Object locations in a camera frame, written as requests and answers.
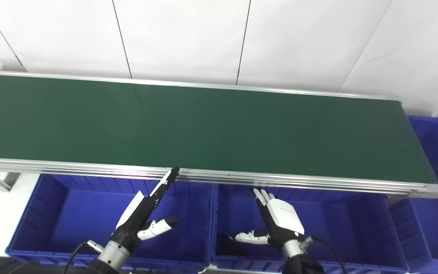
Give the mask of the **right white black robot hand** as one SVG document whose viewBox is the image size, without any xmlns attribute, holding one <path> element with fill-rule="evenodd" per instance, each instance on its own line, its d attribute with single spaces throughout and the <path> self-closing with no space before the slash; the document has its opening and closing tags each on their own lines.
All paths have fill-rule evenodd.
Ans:
<svg viewBox="0 0 438 274">
<path fill-rule="evenodd" d="M 253 188 L 252 193 L 266 229 L 236 232 L 229 238 L 240 243 L 270 245 L 280 251 L 288 248 L 299 250 L 305 229 L 295 208 L 265 189 Z"/>
</svg>

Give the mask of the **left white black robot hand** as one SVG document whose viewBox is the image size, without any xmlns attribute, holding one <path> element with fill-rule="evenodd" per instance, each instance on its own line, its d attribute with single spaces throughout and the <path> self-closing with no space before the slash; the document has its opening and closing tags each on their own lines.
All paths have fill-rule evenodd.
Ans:
<svg viewBox="0 0 438 274">
<path fill-rule="evenodd" d="M 142 241 L 146 241 L 176 227 L 180 219 L 176 216 L 160 220 L 148 219 L 179 175 L 178 166 L 169 170 L 148 196 L 139 191 L 120 217 L 111 241 L 132 253 Z"/>
</svg>

